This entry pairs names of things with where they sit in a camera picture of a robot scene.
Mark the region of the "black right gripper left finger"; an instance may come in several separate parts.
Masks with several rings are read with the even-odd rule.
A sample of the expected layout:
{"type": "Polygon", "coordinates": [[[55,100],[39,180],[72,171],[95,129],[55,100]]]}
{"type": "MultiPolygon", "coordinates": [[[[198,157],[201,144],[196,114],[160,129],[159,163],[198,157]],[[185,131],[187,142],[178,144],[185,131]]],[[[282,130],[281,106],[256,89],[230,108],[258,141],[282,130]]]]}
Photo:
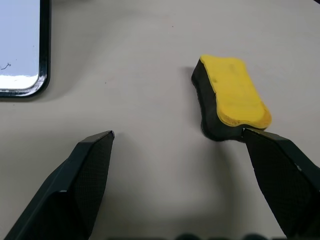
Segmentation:
{"type": "Polygon", "coordinates": [[[115,134],[80,141],[42,183],[4,240],[89,240],[106,189],[115,134]]]}

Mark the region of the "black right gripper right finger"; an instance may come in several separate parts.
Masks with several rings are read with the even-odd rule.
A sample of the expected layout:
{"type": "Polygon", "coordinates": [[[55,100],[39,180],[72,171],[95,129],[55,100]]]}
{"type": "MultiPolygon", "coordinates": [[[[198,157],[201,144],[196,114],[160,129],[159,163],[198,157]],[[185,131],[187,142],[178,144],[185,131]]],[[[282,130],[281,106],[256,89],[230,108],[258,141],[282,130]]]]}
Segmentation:
{"type": "Polygon", "coordinates": [[[242,138],[258,186],[286,237],[320,239],[320,167],[280,135],[246,128],[242,138]]]}

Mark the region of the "yellow and black eraser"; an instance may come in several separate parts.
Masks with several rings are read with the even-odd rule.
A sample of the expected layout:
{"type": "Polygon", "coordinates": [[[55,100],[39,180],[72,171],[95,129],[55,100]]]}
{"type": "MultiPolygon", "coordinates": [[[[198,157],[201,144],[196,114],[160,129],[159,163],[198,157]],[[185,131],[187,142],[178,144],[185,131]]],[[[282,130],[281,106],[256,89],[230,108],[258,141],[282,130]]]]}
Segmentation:
{"type": "Polygon", "coordinates": [[[207,138],[241,141],[244,128],[263,131],[270,126],[272,115],[243,60],[203,54],[191,81],[200,106],[201,130],[207,138]]]}

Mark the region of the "black-framed whiteboard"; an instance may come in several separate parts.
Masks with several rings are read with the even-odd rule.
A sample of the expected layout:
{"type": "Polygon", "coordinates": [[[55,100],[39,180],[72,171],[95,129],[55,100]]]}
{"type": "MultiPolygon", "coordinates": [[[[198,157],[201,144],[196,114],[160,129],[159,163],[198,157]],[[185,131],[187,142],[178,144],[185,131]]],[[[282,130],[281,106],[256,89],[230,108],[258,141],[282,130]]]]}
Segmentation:
{"type": "Polygon", "coordinates": [[[51,75],[52,0],[0,0],[0,98],[30,98],[51,75]]]}

